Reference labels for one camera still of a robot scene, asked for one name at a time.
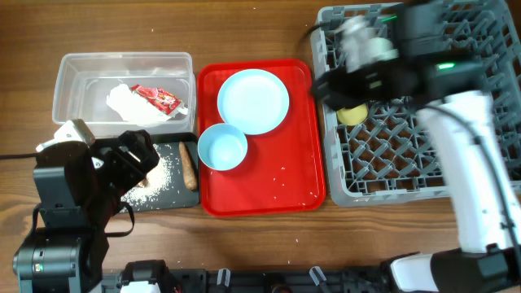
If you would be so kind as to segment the white napkin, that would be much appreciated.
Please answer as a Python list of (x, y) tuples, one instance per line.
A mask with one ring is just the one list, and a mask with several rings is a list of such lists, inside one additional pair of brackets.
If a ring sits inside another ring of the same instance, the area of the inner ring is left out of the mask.
[(172, 115), (165, 115), (152, 106), (146, 99), (133, 93), (126, 84), (113, 88), (106, 98), (106, 104), (124, 121), (141, 126), (152, 126), (169, 121), (176, 116), (187, 116), (189, 109), (184, 109)]

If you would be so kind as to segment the yellow cup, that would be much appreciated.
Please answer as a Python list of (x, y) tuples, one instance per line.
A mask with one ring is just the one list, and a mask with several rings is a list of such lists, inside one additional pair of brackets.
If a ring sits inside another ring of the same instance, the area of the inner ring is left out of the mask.
[(354, 126), (363, 123), (368, 116), (368, 107), (364, 103), (354, 108), (342, 108), (336, 112), (340, 124)]

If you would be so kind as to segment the brown sausage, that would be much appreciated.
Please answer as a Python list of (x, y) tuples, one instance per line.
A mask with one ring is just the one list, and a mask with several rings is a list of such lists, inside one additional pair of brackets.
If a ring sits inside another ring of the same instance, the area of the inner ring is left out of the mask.
[(183, 181), (188, 190), (198, 189), (198, 179), (190, 159), (190, 153), (184, 142), (179, 142), (179, 154), (182, 162)]

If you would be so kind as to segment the red candy wrapper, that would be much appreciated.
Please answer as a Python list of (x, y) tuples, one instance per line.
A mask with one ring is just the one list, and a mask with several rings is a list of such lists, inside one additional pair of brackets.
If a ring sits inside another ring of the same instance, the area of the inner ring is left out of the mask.
[(130, 90), (146, 99), (152, 106), (167, 116), (184, 109), (181, 99), (162, 88), (134, 85)]

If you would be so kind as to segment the small light blue bowl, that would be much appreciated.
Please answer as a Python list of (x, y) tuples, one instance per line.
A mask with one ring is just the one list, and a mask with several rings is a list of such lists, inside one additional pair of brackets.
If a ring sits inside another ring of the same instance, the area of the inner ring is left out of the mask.
[(243, 132), (228, 124), (215, 124), (199, 137), (200, 161), (217, 171), (228, 171), (239, 166), (246, 157), (247, 138)]

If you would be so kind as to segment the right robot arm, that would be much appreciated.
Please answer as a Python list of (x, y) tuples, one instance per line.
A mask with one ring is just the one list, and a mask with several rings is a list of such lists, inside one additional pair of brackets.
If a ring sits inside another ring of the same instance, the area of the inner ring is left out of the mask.
[(342, 207), (448, 196), (459, 246), (398, 256), (394, 291), (520, 283), (520, 56), (503, 1), (322, 8), (308, 31)]

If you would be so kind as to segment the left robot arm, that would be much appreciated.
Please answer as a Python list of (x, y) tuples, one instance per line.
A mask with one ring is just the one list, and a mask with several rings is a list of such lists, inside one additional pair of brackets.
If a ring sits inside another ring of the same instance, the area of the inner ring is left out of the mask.
[(33, 179), (41, 202), (13, 258), (21, 292), (90, 292), (103, 279), (111, 234), (105, 228), (122, 197), (157, 166), (145, 130), (92, 144), (59, 142), (36, 156)]

